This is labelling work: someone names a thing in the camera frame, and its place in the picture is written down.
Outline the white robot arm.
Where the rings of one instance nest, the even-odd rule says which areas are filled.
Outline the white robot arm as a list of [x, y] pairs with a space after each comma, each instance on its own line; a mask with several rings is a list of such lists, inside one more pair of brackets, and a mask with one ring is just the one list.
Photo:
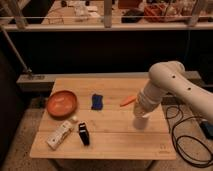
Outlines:
[[178, 61], [153, 64], [149, 69], [149, 81], [137, 94], [135, 117], [144, 118], [158, 107], [166, 93], [171, 93], [213, 124], [213, 93], [190, 82], [184, 73], [184, 65]]

